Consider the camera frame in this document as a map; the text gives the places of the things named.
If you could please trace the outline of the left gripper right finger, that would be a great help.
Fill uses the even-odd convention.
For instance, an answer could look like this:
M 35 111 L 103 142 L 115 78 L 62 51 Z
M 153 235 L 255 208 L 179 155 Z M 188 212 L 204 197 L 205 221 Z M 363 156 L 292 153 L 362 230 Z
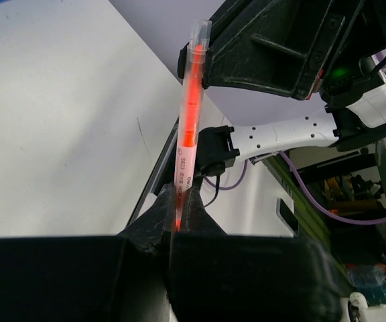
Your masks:
M 230 237 L 187 192 L 174 234 L 174 313 L 179 321 L 230 320 Z

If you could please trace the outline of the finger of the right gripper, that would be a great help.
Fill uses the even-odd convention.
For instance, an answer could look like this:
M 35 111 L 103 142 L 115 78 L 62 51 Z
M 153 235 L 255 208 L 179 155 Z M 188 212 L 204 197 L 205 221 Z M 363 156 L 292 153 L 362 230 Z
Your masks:
M 184 78 L 185 68 L 186 68 L 186 56 L 187 56 L 187 47 L 184 46 L 179 53 L 178 63 L 177 63 L 177 76 L 180 79 Z

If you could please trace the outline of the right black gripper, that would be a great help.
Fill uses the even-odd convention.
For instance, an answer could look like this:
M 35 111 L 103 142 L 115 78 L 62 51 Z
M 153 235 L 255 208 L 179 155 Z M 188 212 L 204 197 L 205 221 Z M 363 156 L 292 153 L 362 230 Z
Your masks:
M 360 9 L 360 1 L 224 1 L 210 18 L 202 84 L 306 100 Z

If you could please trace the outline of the orange clear pen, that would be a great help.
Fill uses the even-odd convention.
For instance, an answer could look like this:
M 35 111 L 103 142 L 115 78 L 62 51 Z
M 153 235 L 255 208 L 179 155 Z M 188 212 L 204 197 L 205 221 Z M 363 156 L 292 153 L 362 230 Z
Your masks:
M 198 143 L 198 126 L 203 101 L 202 69 L 209 47 L 212 22 L 197 19 L 193 21 L 190 39 L 186 46 L 182 100 L 180 104 L 178 139 L 176 146 L 176 214 L 175 227 L 179 229 L 186 194 L 192 187 Z

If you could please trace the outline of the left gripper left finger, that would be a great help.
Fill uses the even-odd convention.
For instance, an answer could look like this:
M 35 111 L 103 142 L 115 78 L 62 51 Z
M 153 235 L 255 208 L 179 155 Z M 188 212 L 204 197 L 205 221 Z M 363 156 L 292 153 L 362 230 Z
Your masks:
M 174 185 L 163 185 L 158 196 L 119 235 L 129 242 L 123 256 L 120 321 L 169 321 L 166 287 L 174 219 Z

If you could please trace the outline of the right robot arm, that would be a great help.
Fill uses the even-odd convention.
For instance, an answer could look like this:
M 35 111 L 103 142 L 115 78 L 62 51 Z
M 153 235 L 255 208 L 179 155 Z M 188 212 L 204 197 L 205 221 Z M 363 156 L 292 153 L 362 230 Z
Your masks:
M 197 176 L 307 146 L 356 150 L 386 137 L 386 1 L 225 1 L 198 19 L 178 58 L 176 158 Z M 199 129 L 209 87 L 324 106 L 295 119 Z

